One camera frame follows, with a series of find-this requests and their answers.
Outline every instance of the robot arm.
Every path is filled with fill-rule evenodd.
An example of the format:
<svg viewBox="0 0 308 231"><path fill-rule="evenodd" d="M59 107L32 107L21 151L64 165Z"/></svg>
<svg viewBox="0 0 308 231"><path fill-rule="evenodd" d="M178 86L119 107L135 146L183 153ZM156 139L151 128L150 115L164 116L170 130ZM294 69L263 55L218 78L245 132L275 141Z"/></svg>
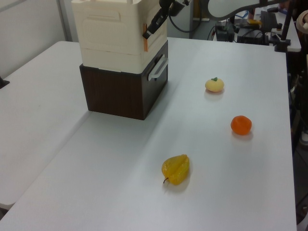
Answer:
<svg viewBox="0 0 308 231"><path fill-rule="evenodd" d="M202 10L213 20L224 20L234 16L236 13L257 7L273 5L287 0L200 0ZM151 34L155 33L158 28L165 22L169 14L176 16L184 8L189 5L188 0L184 0L181 4L176 0L159 0L161 9L155 15L148 30L143 37L148 39Z"/></svg>

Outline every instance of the dark wooden box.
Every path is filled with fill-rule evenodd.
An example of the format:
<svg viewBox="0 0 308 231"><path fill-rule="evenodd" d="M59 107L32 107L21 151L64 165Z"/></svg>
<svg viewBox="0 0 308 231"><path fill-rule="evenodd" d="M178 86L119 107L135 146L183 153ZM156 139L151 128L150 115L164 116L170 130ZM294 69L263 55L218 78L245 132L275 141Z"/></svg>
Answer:
<svg viewBox="0 0 308 231"><path fill-rule="evenodd" d="M168 67L148 80L159 59L168 57L168 42L141 74L113 72L80 66L89 111L144 120L168 81Z"/></svg>

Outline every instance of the cream plastic box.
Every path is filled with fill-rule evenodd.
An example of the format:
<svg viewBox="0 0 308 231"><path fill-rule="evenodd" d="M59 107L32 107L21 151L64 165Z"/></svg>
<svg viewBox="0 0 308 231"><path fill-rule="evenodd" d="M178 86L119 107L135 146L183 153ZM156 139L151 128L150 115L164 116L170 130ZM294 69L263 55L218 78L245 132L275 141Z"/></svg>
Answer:
<svg viewBox="0 0 308 231"><path fill-rule="evenodd" d="M84 66L140 74L167 41L165 22L147 41L143 24L159 11L159 0L73 0Z"/></svg>

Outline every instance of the black cable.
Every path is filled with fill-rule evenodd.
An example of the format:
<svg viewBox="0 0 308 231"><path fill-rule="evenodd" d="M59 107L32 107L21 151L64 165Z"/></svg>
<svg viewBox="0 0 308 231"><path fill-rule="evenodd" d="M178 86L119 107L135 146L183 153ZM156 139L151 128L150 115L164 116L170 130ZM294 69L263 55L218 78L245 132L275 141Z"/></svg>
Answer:
<svg viewBox="0 0 308 231"><path fill-rule="evenodd" d="M181 32L184 32L184 33L191 33L191 32L193 32L193 31L195 31L195 30L200 26L200 24L201 24L201 22L202 22L202 7L201 7L201 0L199 0L199 7L200 7L200 19L199 19L198 25L197 25L194 29L192 29L192 30L182 30L182 29L179 28L177 25L175 25L175 23L172 21L172 18L171 18L170 14L169 14L170 22L173 24L173 26L174 26L176 29L178 29L178 30L181 31Z"/></svg>
<svg viewBox="0 0 308 231"><path fill-rule="evenodd" d="M212 30L215 28L215 26L212 27L212 29L210 30L210 33L208 33L208 36L207 36L207 40L210 38L210 34L212 32Z"/></svg>
<svg viewBox="0 0 308 231"><path fill-rule="evenodd" d="M257 36L259 35L259 34L261 34L262 33L262 31L260 31L259 33L257 33L257 35L255 36L255 39L257 38Z"/></svg>
<svg viewBox="0 0 308 231"><path fill-rule="evenodd" d="M255 31L255 30L256 30L256 29L252 29L252 30L250 30L250 31L246 32L245 34L243 34L243 36L241 37L240 42L243 42L244 37L245 37L245 36L247 36L249 33L251 33L251 32L253 32L253 31Z"/></svg>

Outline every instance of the white wall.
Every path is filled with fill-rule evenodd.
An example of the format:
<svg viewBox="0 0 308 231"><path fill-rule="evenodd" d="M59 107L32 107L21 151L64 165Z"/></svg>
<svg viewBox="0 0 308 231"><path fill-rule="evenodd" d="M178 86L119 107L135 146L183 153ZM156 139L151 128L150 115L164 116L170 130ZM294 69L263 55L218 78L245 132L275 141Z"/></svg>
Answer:
<svg viewBox="0 0 308 231"><path fill-rule="evenodd" d="M65 37L56 0L25 0L0 11L0 76L7 77L61 40Z"/></svg>
<svg viewBox="0 0 308 231"><path fill-rule="evenodd" d="M72 0L60 0L60 6L68 39L72 42L78 42L78 34L71 1Z"/></svg>

